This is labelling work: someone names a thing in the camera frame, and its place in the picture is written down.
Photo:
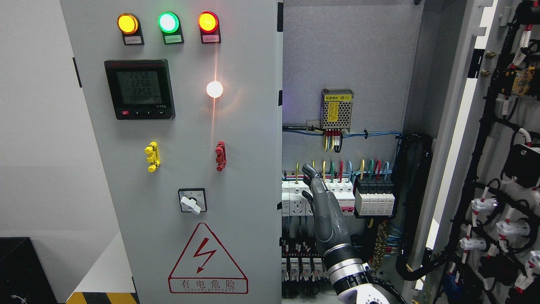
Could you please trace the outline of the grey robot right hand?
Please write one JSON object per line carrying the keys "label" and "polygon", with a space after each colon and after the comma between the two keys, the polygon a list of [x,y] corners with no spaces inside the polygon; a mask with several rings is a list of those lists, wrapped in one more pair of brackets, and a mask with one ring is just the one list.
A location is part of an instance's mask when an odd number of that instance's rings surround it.
{"label": "grey robot right hand", "polygon": [[307,199],[314,216],[316,250],[326,255],[332,247],[350,244],[345,216],[334,193],[327,189],[322,175],[309,164],[303,164],[302,171],[305,174],[303,181],[311,191],[303,191],[302,195]]}

